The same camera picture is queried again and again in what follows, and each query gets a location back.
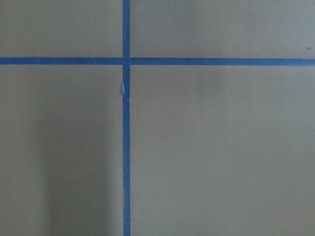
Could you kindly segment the blue tape line lengthwise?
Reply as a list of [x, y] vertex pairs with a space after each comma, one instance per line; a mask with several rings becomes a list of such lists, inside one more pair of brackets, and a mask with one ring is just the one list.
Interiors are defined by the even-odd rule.
[[130, 211], [130, 1], [123, 0], [123, 235], [131, 235]]

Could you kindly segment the blue tape line crosswise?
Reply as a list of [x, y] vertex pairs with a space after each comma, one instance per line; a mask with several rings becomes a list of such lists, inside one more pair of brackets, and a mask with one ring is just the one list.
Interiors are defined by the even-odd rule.
[[1, 65], [311, 66], [314, 59], [1, 57]]

